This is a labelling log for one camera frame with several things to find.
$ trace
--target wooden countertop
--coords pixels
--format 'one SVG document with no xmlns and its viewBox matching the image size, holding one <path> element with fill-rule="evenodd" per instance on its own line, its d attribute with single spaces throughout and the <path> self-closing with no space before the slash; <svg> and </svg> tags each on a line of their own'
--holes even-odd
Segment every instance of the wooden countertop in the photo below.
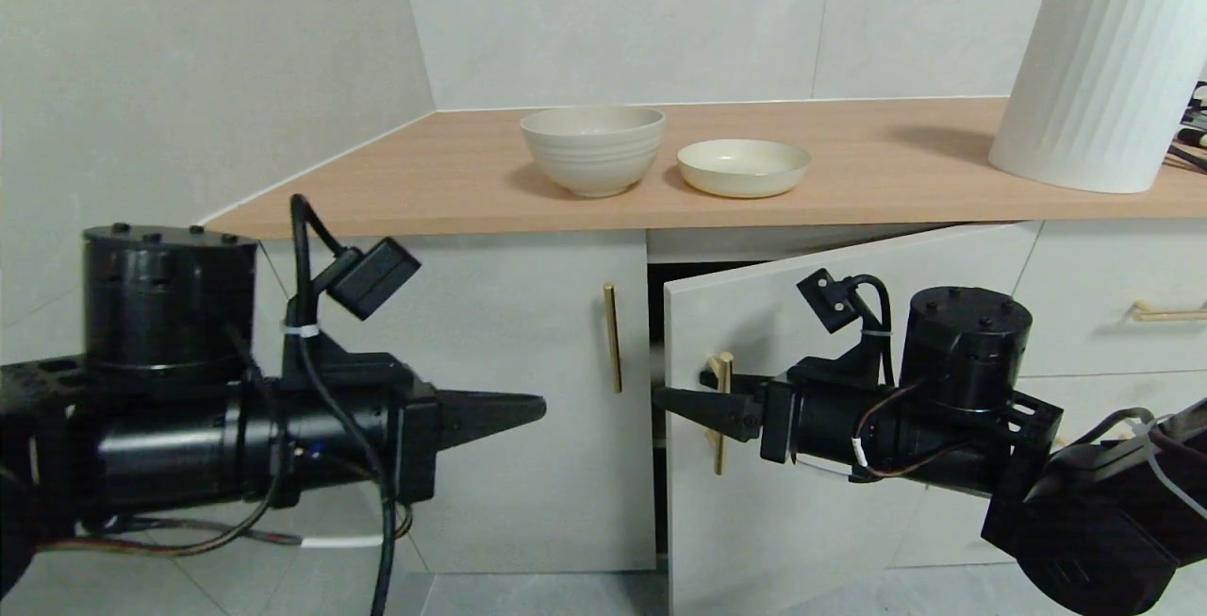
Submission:
<svg viewBox="0 0 1207 616">
<path fill-rule="evenodd" d="M 1207 174 L 1164 165 L 1143 194 L 1031 182 L 987 164 L 1005 100 L 927 99 L 669 105 L 658 161 L 636 187 L 582 199 L 536 169 L 519 130 L 530 110 L 433 114 L 210 222 L 286 238 L 301 192 L 336 234 L 470 234 L 678 226 L 870 225 L 1098 217 L 1207 217 Z M 717 198 L 676 170 L 686 144 L 782 140 L 812 163 L 792 192 Z"/>
</svg>

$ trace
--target drawer handle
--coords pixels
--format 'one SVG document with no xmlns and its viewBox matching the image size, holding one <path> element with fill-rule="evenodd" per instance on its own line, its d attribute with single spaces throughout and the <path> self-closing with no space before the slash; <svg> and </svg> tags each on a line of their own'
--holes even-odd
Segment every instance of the drawer handle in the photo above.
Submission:
<svg viewBox="0 0 1207 616">
<path fill-rule="evenodd" d="M 1142 324 L 1154 324 L 1158 321 L 1207 321 L 1207 307 L 1202 309 L 1153 309 L 1148 301 L 1136 301 L 1132 307 L 1132 320 Z"/>
<path fill-rule="evenodd" d="M 620 331 L 616 322 L 616 285 L 604 284 L 604 316 L 607 318 L 607 351 L 612 359 L 612 391 L 620 394 Z"/>
<path fill-rule="evenodd" d="M 734 355 L 723 351 L 709 358 L 709 368 L 717 376 L 717 391 L 728 395 L 734 385 Z M 719 477 L 725 471 L 725 437 L 716 430 L 709 430 L 707 437 L 712 444 L 712 473 Z"/>
</svg>

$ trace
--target ribbed lampshade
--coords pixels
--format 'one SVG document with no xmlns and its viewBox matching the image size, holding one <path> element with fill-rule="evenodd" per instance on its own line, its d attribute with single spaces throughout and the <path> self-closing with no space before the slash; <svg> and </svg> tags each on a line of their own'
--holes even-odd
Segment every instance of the ribbed lampshade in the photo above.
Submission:
<svg viewBox="0 0 1207 616">
<path fill-rule="evenodd" d="M 1060 187 L 1147 191 L 1205 60 L 1207 0 L 1043 0 L 990 163 Z"/>
</svg>

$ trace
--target plate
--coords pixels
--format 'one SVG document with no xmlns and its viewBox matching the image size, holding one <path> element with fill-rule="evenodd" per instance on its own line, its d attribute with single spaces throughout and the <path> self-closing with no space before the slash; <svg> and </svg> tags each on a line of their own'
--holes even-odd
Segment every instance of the plate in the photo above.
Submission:
<svg viewBox="0 0 1207 616">
<path fill-rule="evenodd" d="M 678 152 L 688 185 L 716 196 L 758 199 L 791 191 L 804 178 L 805 149 L 771 140 L 707 140 Z"/>
</svg>

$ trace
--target gray floor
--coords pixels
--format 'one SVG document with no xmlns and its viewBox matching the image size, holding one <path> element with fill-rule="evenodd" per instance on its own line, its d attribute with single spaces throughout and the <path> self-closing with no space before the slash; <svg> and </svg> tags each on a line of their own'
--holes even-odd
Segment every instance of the gray floor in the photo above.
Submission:
<svg viewBox="0 0 1207 616">
<path fill-rule="evenodd" d="M 664 616 L 661 575 L 437 576 L 422 616 Z M 1068 616 L 1013 564 L 893 569 L 775 616 Z M 1183 569 L 1148 616 L 1207 614 L 1207 563 Z"/>
</svg>

